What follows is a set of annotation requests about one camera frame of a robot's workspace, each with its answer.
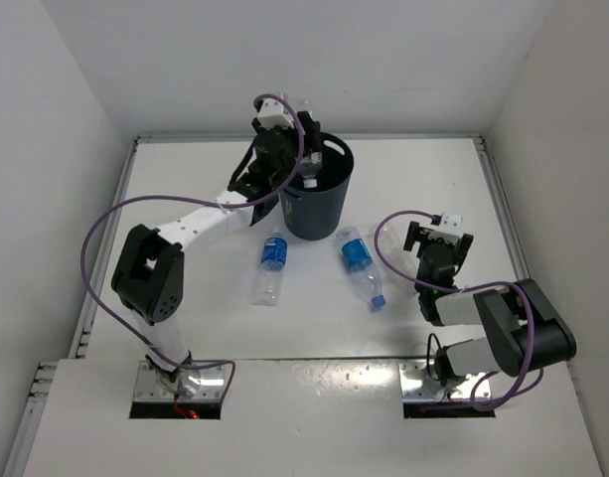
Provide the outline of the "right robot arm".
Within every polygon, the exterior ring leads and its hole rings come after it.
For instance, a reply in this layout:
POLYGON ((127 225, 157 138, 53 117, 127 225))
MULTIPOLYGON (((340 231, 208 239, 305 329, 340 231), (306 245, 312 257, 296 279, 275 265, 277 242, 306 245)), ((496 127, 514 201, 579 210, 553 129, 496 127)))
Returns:
POLYGON ((454 286, 473 237, 458 236, 453 219, 441 216, 430 228, 408 226, 403 249, 418 248, 415 290, 424 319, 433 326, 479 325, 483 338, 439 346, 431 378, 442 386, 478 373, 516 377, 573 359, 576 339, 560 314, 530 279, 474 292, 454 286))

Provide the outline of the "bottle blue label no cap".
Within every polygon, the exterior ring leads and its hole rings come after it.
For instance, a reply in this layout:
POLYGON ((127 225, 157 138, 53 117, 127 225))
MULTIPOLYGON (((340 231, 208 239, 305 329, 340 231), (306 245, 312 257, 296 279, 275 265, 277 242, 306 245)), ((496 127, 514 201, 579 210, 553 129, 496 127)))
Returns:
POLYGON ((253 303, 275 306, 281 296, 288 243, 280 228, 275 228, 265 240, 259 268, 254 281, 253 303))

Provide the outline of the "clear unlabelled plastic bottle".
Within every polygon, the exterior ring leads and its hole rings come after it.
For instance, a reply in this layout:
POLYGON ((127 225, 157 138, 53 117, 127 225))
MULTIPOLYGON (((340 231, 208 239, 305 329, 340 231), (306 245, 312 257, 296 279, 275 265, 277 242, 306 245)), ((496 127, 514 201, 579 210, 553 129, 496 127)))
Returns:
MULTIPOLYGON (((416 260, 410 252, 403 250, 403 243, 392 226, 384 225, 381 228, 379 245, 381 253, 394 268, 408 276, 416 276, 416 260)), ((412 281, 399 276, 384 263, 381 273, 383 284, 399 297, 410 299, 417 294, 412 281)))

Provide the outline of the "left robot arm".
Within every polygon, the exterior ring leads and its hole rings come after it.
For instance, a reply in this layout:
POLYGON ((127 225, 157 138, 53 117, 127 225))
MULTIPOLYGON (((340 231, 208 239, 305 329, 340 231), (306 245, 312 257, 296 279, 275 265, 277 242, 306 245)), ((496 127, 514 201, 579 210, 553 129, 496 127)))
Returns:
POLYGON ((252 121, 256 136, 216 207, 198 208, 154 229, 138 225, 126 238, 111 288, 151 345, 146 354, 150 368, 169 385, 176 384, 192 362, 175 315, 183 298, 187 252, 201 251, 268 216, 297 156, 315 169, 321 167, 321 125, 306 110, 297 117, 302 134, 285 112, 258 115, 252 121))

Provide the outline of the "bottle with orange white label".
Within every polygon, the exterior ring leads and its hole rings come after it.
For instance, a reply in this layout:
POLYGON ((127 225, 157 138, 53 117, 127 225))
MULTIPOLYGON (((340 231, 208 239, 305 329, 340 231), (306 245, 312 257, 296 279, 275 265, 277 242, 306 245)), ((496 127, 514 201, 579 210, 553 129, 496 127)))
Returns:
POLYGON ((304 189, 317 188, 317 176, 323 168, 323 155, 319 151, 313 151, 305 156, 300 162, 298 175, 302 180, 304 189))

